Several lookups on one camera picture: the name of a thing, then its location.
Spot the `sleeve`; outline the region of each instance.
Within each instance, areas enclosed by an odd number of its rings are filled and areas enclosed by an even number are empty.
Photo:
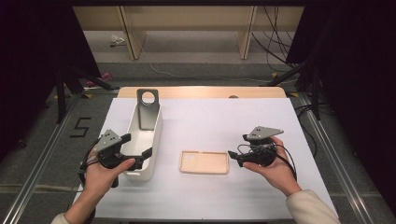
[[[286,205],[299,224],[340,223],[332,209],[312,190],[302,190],[290,195]]]
[[[50,224],[70,224],[64,217],[64,213],[58,214]]]

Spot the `phone case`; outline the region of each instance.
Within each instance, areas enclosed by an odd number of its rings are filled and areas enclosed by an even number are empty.
[[[181,152],[180,171],[187,174],[226,175],[229,170],[227,152]]]

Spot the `white tabletop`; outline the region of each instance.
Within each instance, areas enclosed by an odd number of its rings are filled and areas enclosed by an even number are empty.
[[[135,98],[116,98],[102,133],[128,130]],[[278,135],[294,159],[298,182],[335,212],[289,99],[160,99],[163,128],[153,177],[146,182],[120,175],[96,207],[96,217],[146,221],[255,221],[291,218],[286,197],[266,180],[229,160],[227,175],[178,170],[182,150],[237,152],[242,134],[256,126]]]

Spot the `white container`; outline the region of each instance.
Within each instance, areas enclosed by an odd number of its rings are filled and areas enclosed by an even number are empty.
[[[151,92],[155,100],[145,103],[142,95]],[[157,90],[137,90],[137,105],[130,122],[128,133],[131,141],[122,145],[120,152],[125,156],[139,156],[152,147],[152,155],[143,162],[142,169],[124,172],[129,180],[150,180],[155,167],[158,145],[160,143],[163,116]]]

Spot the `gray carpet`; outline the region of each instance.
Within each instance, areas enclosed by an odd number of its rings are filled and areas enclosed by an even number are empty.
[[[176,76],[158,74],[148,63],[99,63],[102,72],[108,71],[113,79],[108,83],[114,86],[258,86],[263,84],[257,80],[229,80],[240,78],[259,79],[271,81],[273,70],[263,64],[189,64],[189,63],[155,63],[155,69]],[[285,65],[277,69],[287,70]],[[294,91],[293,82],[282,84],[286,91]],[[43,148],[46,146],[57,120],[57,104],[55,92],[48,98],[48,108],[42,110],[34,126],[25,137],[26,148],[16,148],[0,164],[0,218],[4,219],[8,208],[11,206],[21,185],[25,182],[35,166]],[[73,109],[69,121],[66,123],[53,155],[40,177],[36,191],[27,204],[19,223],[50,223],[52,218],[73,202],[75,190],[78,186],[78,164],[104,123],[111,100],[115,93],[96,93],[91,98],[81,98]],[[298,97],[290,98],[294,107],[301,105]],[[337,121],[336,115],[328,105],[320,108],[321,122],[332,140],[334,148],[340,155],[348,174],[367,204],[375,223],[396,223],[396,218],[389,211],[383,198],[378,193],[370,177],[365,173],[359,158],[353,156],[353,149]],[[76,130],[75,125],[79,118],[84,119],[80,125],[89,127],[85,137],[73,138],[71,135],[83,134]],[[306,115],[301,117],[302,125],[315,136],[311,123]],[[314,141],[306,135],[309,146],[314,151]],[[359,223],[349,204],[349,201],[334,173],[326,154],[318,139],[318,153],[315,157],[318,168],[322,174],[325,185],[338,210],[342,223]],[[117,221],[95,220],[94,223],[119,223]],[[282,221],[277,223],[294,223]]]

